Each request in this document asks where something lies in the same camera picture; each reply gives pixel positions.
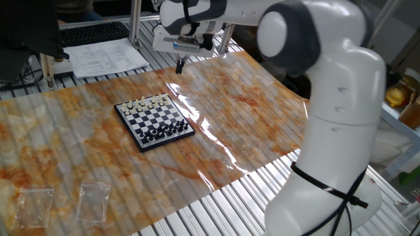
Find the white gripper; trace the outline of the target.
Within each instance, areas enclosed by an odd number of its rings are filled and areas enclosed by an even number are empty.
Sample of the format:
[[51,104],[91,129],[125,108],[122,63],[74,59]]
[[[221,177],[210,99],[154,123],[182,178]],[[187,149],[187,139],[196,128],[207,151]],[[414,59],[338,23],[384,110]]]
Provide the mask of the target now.
[[185,65],[186,56],[212,57],[215,51],[213,34],[197,35],[170,35],[162,25],[157,25],[154,30],[153,48],[160,52],[170,52],[183,55],[177,60],[176,74],[181,74]]

